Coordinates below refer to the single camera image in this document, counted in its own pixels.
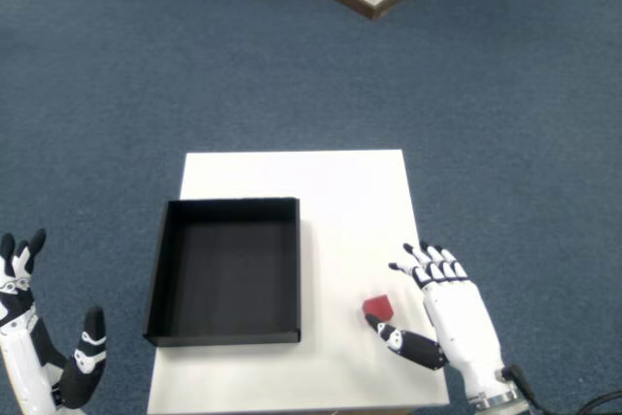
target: black cable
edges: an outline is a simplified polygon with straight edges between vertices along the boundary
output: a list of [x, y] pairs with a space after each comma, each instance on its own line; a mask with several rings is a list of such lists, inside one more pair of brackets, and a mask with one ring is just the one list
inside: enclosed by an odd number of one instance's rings
[[[523, 393], [523, 396], [525, 396], [525, 398], [544, 415], [560, 415], [556, 412], [548, 410], [537, 401], [536, 395], [534, 394], [534, 391], [532, 391], [532, 388], [530, 388], [527, 378], [525, 377], [525, 374], [523, 374], [523, 370], [519, 365], [511, 364], [506, 366], [501, 370], [501, 376], [506, 381], [513, 381], [519, 391]], [[591, 415], [592, 410], [596, 407], [618, 398], [622, 398], [622, 391], [614, 391], [612, 393], [603, 394], [602, 396], [598, 396], [597, 398], [587, 402], [574, 415]], [[594, 415], [622, 415], [622, 412], [603, 412]]]
[[[587, 402], [583, 405], [575, 415], [589, 415], [592, 413], [592, 410], [604, 403], [610, 402], [612, 400], [616, 400], [617, 398], [622, 398], [622, 391], [613, 391], [612, 393], [603, 394], [602, 396], [598, 396]], [[622, 412], [614, 412], [615, 415], [621, 415]]]

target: robot finger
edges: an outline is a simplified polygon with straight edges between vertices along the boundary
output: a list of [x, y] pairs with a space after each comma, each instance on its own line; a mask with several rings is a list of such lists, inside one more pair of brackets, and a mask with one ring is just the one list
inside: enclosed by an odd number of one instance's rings
[[439, 369], [447, 363], [437, 342], [414, 332], [396, 329], [388, 323], [382, 323], [374, 315], [365, 315], [365, 318], [389, 349], [405, 359], [429, 369]]
[[432, 259], [428, 255], [426, 255], [423, 252], [415, 250], [412, 245], [409, 245], [408, 243], [404, 243], [403, 247], [404, 247], [404, 250], [410, 255], [412, 255], [417, 260], [419, 265], [421, 265], [421, 267], [423, 267], [424, 269], [428, 266], [428, 264], [432, 262]]
[[410, 266], [397, 262], [390, 262], [389, 267], [393, 269], [393, 271], [401, 271], [404, 274], [411, 276], [419, 286], [419, 289], [423, 289], [427, 284], [434, 282], [432, 277], [426, 273], [426, 271], [424, 271], [419, 264]]
[[456, 277], [458, 279], [460, 279], [461, 281], [467, 281], [468, 280], [468, 275], [465, 272], [465, 270], [463, 269], [462, 265], [457, 262], [454, 261], [451, 265], [451, 267], [454, 269], [454, 272], [456, 273]]
[[60, 378], [67, 408], [80, 408], [95, 392], [106, 366], [106, 325], [103, 310], [95, 306], [85, 317], [85, 330]]
[[29, 279], [35, 265], [35, 257], [46, 242], [46, 232], [40, 228], [28, 242], [21, 242], [13, 256], [13, 270], [18, 279]]
[[468, 275], [463, 269], [462, 265], [458, 262], [456, 257], [454, 257], [449, 250], [441, 247], [440, 245], [436, 245], [435, 247], [442, 255], [447, 264], [451, 267], [450, 269], [454, 272], [455, 280], [466, 281], [468, 280]]
[[5, 233], [2, 236], [2, 243], [0, 243], [0, 259], [7, 260], [13, 254], [13, 249], [16, 247], [16, 240], [10, 233]]
[[29, 278], [30, 274], [26, 274], [24, 267], [26, 262], [30, 258], [30, 250], [28, 250], [28, 242], [25, 240], [19, 242], [13, 258], [11, 259], [11, 266], [16, 274], [17, 285], [20, 289], [23, 289], [23, 281], [25, 278]]
[[440, 245], [436, 245], [436, 249], [443, 255], [445, 260], [448, 261], [449, 263], [457, 261], [456, 257], [454, 257], [451, 254], [451, 252], [449, 250], [447, 250], [446, 248], [443, 248]]
[[15, 281], [15, 272], [11, 265], [11, 255], [16, 246], [13, 235], [5, 233], [0, 243], [0, 287], [3, 287], [10, 281]]
[[421, 251], [427, 253], [436, 265], [439, 265], [442, 261], [445, 261], [443, 255], [435, 247], [429, 245], [423, 240], [419, 243], [421, 245]]
[[443, 272], [434, 262], [431, 262], [430, 264], [428, 264], [428, 267], [426, 268], [426, 272], [428, 273], [430, 277], [432, 277], [432, 280], [435, 282], [442, 283], [442, 282], [447, 281], [447, 277], [445, 277]]

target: robot wrist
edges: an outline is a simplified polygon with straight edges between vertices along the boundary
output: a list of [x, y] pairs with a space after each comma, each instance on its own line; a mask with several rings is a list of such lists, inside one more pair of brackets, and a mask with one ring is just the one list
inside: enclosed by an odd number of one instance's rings
[[527, 401], [516, 390], [476, 403], [477, 415], [531, 415]]

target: white robotic hand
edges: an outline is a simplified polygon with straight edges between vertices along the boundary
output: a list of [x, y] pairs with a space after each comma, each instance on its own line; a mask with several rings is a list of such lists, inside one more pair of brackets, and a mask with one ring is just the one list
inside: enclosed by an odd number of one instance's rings
[[19, 408], [25, 415], [83, 414], [106, 363], [106, 331], [101, 308], [86, 313], [73, 355], [53, 346], [37, 315], [30, 291], [35, 256], [46, 240], [38, 230], [30, 243], [6, 234], [0, 244], [0, 348]]
[[438, 342], [396, 330], [367, 315], [367, 321], [394, 352], [431, 369], [445, 362], [465, 381], [466, 398], [487, 414], [529, 413], [513, 383], [501, 377], [503, 361], [497, 333], [475, 284], [449, 251], [421, 242], [421, 249], [404, 244], [413, 262], [391, 263], [412, 277], [424, 293], [424, 306]]

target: black fingertip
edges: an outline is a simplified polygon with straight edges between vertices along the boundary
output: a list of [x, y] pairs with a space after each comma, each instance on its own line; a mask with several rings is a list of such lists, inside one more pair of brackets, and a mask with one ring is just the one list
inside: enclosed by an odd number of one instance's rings
[[93, 306], [86, 312], [85, 332], [93, 340], [99, 340], [106, 336], [106, 322], [101, 306]]
[[0, 257], [9, 260], [13, 254], [13, 249], [16, 247], [16, 240], [10, 233], [5, 233], [2, 236], [2, 243], [0, 244]]
[[20, 257], [27, 246], [28, 246], [28, 242], [26, 242], [25, 240], [20, 241], [19, 245], [17, 245], [16, 257]]
[[32, 236], [32, 239], [30, 240], [30, 245], [28, 247], [30, 249], [30, 255], [32, 255], [33, 257], [37, 255], [41, 251], [45, 243], [46, 231], [44, 228], [40, 228], [35, 232], [35, 234]]
[[371, 313], [367, 313], [365, 315], [365, 320], [369, 323], [369, 325], [374, 328], [374, 330], [378, 329], [378, 325], [382, 323], [377, 316], [372, 315]]

